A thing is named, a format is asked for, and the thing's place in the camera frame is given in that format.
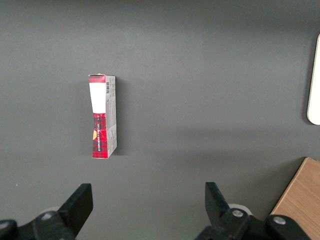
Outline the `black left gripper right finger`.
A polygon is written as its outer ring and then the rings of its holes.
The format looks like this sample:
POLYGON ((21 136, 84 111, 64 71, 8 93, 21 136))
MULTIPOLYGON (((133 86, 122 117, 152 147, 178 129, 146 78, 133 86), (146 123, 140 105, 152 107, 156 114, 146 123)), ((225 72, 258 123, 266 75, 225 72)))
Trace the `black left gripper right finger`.
POLYGON ((197 240, 264 240, 263 223, 245 210, 231 208, 215 182, 205 183, 205 210, 210 226, 205 227, 197 240))

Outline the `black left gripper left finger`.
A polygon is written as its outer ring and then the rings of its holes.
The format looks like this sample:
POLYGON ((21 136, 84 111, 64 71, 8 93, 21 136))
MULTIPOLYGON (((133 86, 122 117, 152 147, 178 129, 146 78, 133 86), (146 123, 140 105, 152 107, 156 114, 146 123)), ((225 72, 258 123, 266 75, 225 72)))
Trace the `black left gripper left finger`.
POLYGON ((92 185, 81 184, 56 211, 46 211, 32 222, 36 240, 75 240, 93 210, 92 185))

